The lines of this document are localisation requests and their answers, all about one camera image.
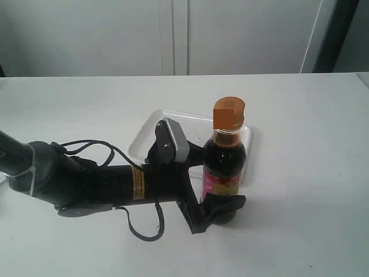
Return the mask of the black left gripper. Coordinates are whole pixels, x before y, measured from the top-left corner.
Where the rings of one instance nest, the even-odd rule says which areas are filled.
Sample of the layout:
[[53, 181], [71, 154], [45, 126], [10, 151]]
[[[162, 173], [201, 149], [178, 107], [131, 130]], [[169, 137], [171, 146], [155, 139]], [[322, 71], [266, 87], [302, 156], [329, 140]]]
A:
[[190, 141], [188, 145], [187, 160], [169, 164], [160, 161], [156, 143], [151, 146], [145, 159], [144, 200], [148, 203], [176, 202], [191, 232], [199, 234], [212, 224], [220, 226], [229, 223], [237, 210], [243, 208], [246, 197], [207, 194], [199, 204], [191, 185], [189, 168], [203, 165], [204, 148]]

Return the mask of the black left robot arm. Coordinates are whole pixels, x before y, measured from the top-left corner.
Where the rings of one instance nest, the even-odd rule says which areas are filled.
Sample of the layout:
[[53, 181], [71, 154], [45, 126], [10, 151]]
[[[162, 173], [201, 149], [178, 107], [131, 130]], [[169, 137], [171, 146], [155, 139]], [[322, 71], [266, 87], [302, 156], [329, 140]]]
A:
[[146, 242], [156, 241], [164, 233], [162, 202], [176, 202], [194, 234], [205, 232], [246, 202], [243, 195], [215, 194], [207, 194], [198, 202], [189, 168], [202, 164], [203, 149], [186, 141], [184, 155], [180, 155], [169, 134], [156, 136], [142, 165], [129, 160], [126, 165], [113, 166], [111, 161], [120, 153], [113, 145], [107, 160], [97, 164], [79, 157], [80, 151], [96, 145], [96, 140], [78, 140], [76, 144], [78, 149], [68, 151], [66, 144], [23, 144], [2, 133], [1, 172], [12, 190], [52, 204], [64, 217], [153, 203], [159, 219], [157, 234], [147, 237], [132, 230], [133, 235]]

